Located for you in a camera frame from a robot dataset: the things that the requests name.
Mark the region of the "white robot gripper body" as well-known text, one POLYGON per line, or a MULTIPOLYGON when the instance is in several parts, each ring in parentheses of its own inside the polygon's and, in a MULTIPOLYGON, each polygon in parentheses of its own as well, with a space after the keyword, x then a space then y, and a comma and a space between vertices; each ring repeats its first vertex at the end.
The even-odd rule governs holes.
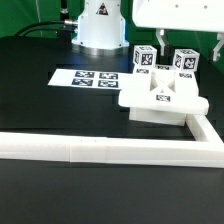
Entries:
POLYGON ((224 0, 133 0, 137 27, 224 32, 224 0))

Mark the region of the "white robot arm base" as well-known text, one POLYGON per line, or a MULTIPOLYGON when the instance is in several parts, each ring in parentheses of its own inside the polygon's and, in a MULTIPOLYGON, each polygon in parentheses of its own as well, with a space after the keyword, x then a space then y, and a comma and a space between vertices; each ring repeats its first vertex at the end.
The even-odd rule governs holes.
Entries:
POLYGON ((126 22, 120 6, 121 0, 85 0, 73 46, 90 55, 127 53, 129 42, 125 39, 126 22))

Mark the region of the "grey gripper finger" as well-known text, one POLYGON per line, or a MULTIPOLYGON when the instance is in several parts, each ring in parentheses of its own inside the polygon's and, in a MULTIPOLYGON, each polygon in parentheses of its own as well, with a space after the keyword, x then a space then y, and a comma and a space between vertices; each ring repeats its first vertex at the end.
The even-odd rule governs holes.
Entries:
POLYGON ((212 50, 211 58, 212 58, 213 62, 217 62, 220 58, 220 50, 224 46, 224 33, 218 33, 217 34, 217 41, 218 41, 218 43, 216 44, 216 46, 212 50))
POLYGON ((166 52, 166 47, 168 46, 168 41, 166 39, 166 31, 164 29, 157 29, 156 38, 158 40, 158 43, 160 44, 160 54, 164 56, 166 52))

